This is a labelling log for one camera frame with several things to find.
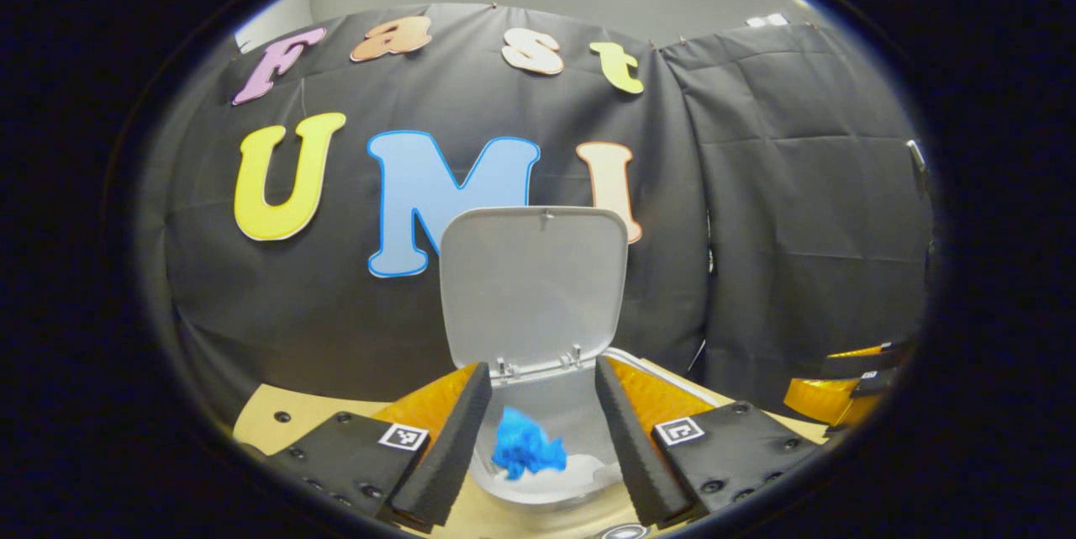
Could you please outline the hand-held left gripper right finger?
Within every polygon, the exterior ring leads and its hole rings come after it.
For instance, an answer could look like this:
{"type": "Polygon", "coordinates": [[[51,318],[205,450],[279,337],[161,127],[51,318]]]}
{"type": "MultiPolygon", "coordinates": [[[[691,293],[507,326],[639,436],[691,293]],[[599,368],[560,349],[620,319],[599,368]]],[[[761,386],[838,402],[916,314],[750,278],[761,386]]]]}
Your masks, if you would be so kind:
{"type": "Polygon", "coordinates": [[[723,515],[795,473],[820,448],[756,405],[711,405],[614,357],[597,358],[594,387],[646,526],[723,515]]]}

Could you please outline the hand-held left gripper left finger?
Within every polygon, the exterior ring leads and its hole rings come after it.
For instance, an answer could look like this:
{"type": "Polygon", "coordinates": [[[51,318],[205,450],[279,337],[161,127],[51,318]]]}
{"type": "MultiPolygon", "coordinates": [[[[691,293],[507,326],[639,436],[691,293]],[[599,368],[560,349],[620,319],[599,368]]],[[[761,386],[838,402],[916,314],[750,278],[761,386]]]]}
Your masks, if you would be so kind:
{"type": "Polygon", "coordinates": [[[416,531],[442,526],[492,398],[476,361],[370,416],[338,410],[264,463],[318,499],[416,531]]]}

